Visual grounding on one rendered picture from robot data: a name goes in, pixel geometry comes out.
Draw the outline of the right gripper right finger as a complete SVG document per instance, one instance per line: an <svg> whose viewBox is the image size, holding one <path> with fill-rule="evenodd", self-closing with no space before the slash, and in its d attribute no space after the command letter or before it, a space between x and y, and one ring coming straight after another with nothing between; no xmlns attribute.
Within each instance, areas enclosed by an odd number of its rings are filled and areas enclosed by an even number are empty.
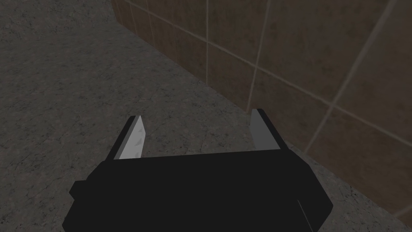
<svg viewBox="0 0 412 232"><path fill-rule="evenodd" d="M249 129L256 151L289 149L262 109L252 110Z"/></svg>

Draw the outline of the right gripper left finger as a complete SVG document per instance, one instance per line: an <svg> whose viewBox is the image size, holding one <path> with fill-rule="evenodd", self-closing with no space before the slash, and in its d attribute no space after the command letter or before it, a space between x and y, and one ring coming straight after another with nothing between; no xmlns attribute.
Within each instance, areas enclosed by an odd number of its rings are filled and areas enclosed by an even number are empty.
<svg viewBox="0 0 412 232"><path fill-rule="evenodd" d="M146 132L141 116L131 116L108 153L106 160L140 158Z"/></svg>

